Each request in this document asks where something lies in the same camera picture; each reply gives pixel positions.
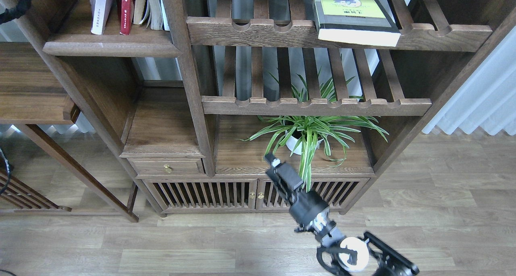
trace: drawer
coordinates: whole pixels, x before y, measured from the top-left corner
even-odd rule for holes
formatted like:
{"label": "drawer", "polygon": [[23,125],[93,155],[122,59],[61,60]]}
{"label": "drawer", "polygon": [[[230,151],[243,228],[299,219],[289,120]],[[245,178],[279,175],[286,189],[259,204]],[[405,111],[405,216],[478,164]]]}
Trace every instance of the drawer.
{"label": "drawer", "polygon": [[200,158],[127,158],[138,175],[204,174]]}

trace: spider plant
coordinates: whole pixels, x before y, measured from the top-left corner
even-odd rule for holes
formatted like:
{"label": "spider plant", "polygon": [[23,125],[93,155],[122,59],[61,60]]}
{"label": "spider plant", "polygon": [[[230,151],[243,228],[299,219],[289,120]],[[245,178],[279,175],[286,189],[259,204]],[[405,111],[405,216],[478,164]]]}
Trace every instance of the spider plant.
{"label": "spider plant", "polygon": [[[304,88],[298,90],[294,85],[292,86],[292,93],[295,98],[299,101],[306,101],[310,99],[308,97],[308,93],[306,92],[306,81],[303,76],[299,75],[299,78],[304,84]],[[329,102],[337,101],[337,96],[335,94],[335,88],[333,86],[333,79],[328,79],[325,83],[321,84],[321,98],[328,99]],[[350,96],[350,98],[362,99],[361,96]],[[295,150],[299,145],[301,145],[302,154],[301,161],[299,164],[299,175],[304,181],[304,185],[306,191],[309,191],[312,185],[312,160],[315,155],[315,150],[319,146],[319,140],[324,142],[324,153],[326,157],[330,161],[338,162],[334,167],[340,166],[343,161],[346,159],[346,149],[349,149],[350,146],[347,144],[346,140],[350,140],[354,142],[354,139],[347,134],[347,132],[351,133],[359,133],[359,127],[364,127],[368,129],[373,129],[378,131],[378,133],[387,140],[385,135],[388,135],[387,131],[377,126],[375,123],[378,123],[378,120],[372,116],[278,116],[278,117],[258,117],[261,121],[265,121],[269,123],[267,127],[264,127],[260,131],[256,132],[247,140],[254,140],[262,135],[272,133],[272,137],[269,140],[269,144],[265,149],[265,154],[271,152],[275,153],[279,147],[282,147],[286,144],[287,140],[298,133],[300,138],[297,141],[297,144],[292,149],[291,156],[293,154],[293,150]],[[329,139],[334,138],[339,144],[341,144],[344,157],[340,159],[330,159],[331,149]]]}

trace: slatted shelf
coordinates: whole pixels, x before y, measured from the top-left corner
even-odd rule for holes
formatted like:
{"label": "slatted shelf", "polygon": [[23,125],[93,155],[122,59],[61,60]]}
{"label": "slatted shelf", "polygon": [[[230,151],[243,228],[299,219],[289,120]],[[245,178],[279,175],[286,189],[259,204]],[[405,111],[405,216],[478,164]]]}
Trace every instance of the slatted shelf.
{"label": "slatted shelf", "polygon": [[430,99],[405,98],[396,75],[389,50],[378,50],[385,70],[389,87],[388,94],[382,93],[378,98],[377,90],[369,72],[369,66],[363,49],[353,49],[356,68],[364,94],[364,99],[357,101],[350,98],[345,83],[339,50],[328,49],[337,101],[329,102],[320,98],[317,78],[317,66],[314,50],[303,48],[304,66],[308,95],[310,100],[299,102],[292,97],[291,72],[289,69],[289,52],[287,48],[277,48],[280,98],[269,101],[263,97],[262,48],[251,50],[252,92],[249,99],[238,100],[235,97],[236,47],[225,49],[225,69],[222,96],[203,96],[202,104],[206,114],[226,115],[371,115],[371,116],[422,116],[431,106]]}
{"label": "slatted shelf", "polygon": [[[437,0],[422,0],[433,24],[415,23],[404,0],[388,1],[402,34],[395,49],[475,52],[492,33],[486,25],[449,24]],[[188,17],[190,40],[222,46],[378,48],[319,40],[314,22],[306,20],[303,0],[289,0],[289,10],[290,21],[275,21],[269,19],[267,0],[254,0],[253,19],[236,20],[231,0],[218,0],[215,17]]]}
{"label": "slatted shelf", "polygon": [[57,33],[44,45],[44,52],[56,56],[178,57],[181,53],[170,32],[133,25],[130,35],[120,35],[117,11],[109,13],[103,35],[91,34],[90,0],[78,0]]}

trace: black cable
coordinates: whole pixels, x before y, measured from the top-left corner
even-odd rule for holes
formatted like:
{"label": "black cable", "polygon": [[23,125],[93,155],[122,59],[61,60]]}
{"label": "black cable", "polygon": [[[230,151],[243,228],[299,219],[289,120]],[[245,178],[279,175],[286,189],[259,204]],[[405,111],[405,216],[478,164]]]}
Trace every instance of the black cable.
{"label": "black cable", "polygon": [[4,159],[5,162],[5,170],[7,171],[7,181],[5,182],[4,187],[2,190],[0,190],[0,195],[4,193],[4,191],[7,189],[7,186],[9,185],[9,182],[11,182],[11,168],[9,167],[9,161],[4,155],[4,151],[2,151],[2,148],[0,148],[0,156],[2,156],[2,159]]}
{"label": "black cable", "polygon": [[0,24],[7,23],[23,16],[31,7],[31,1],[32,0],[19,0],[16,7],[6,9],[4,13],[0,14]]}
{"label": "black cable", "polygon": [[9,272],[9,271],[7,271],[7,270],[2,270],[2,269],[0,269],[0,272],[5,272],[5,273],[7,273],[7,274],[9,274],[9,275],[16,276],[16,274],[14,274],[13,272]]}

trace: brass latch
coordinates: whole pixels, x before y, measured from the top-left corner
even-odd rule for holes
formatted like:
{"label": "brass latch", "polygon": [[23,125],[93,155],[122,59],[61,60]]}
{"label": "brass latch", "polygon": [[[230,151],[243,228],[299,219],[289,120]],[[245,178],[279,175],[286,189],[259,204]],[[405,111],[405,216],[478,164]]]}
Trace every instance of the brass latch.
{"label": "brass latch", "polygon": [[170,168],[169,164],[165,164],[165,165],[163,165],[163,167],[164,167],[164,171],[166,173],[172,173],[172,168]]}

